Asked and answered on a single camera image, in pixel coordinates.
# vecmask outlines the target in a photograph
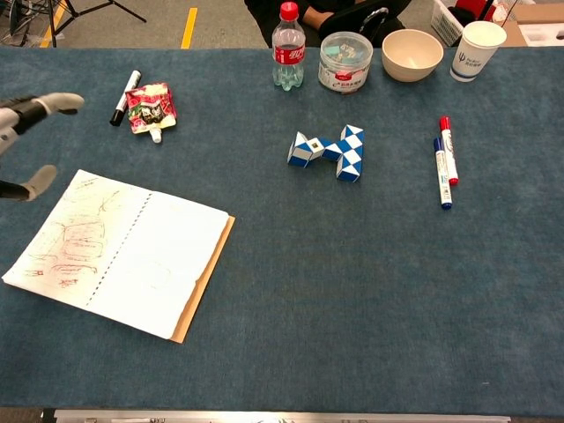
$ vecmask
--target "robotic hand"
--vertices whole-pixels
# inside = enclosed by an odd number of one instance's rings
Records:
[[[75,115],[84,103],[82,97],[71,93],[0,101],[0,156],[37,122],[55,112]],[[49,187],[55,177],[56,168],[46,165],[21,185],[0,181],[0,197],[32,201]]]

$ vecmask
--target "cardboard box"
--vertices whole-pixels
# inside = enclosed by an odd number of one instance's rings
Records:
[[[503,47],[527,47],[520,25],[564,25],[564,4],[517,4],[513,9],[513,15],[515,20],[508,20],[503,26],[508,35]]]

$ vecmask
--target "whiteboard marker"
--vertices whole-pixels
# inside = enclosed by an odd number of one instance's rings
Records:
[[[439,191],[441,192],[441,207],[448,210],[452,207],[452,196],[450,195],[449,176],[447,175],[447,162],[444,157],[442,140],[434,139],[434,156],[437,160],[437,176],[439,177]]]
[[[130,80],[127,81],[127,85],[123,90],[122,98],[117,103],[117,106],[115,106],[114,114],[109,121],[112,125],[120,126],[120,124],[122,123],[123,116],[125,115],[125,110],[127,109],[127,98],[125,97],[125,93],[137,87],[137,84],[139,84],[139,79],[141,79],[141,72],[134,70],[133,73],[131,73]]]
[[[456,172],[455,148],[452,145],[452,132],[450,130],[450,118],[443,116],[439,122],[441,125],[442,142],[444,143],[444,153],[447,160],[447,172],[449,174],[450,185],[458,184],[458,173]]]

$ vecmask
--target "black marker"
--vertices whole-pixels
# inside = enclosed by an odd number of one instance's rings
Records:
[[[134,70],[133,73],[131,73],[130,80],[127,81],[127,85],[123,90],[122,98],[117,103],[117,106],[115,106],[115,112],[109,121],[112,125],[120,126],[122,123],[123,115],[125,115],[125,110],[127,109],[127,98],[125,97],[125,93],[137,87],[139,79],[141,79],[141,72]]]

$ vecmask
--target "paper cup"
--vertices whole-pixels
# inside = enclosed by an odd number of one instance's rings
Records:
[[[450,66],[452,78],[460,82],[473,81],[507,37],[505,30],[493,22],[478,20],[465,26]]]

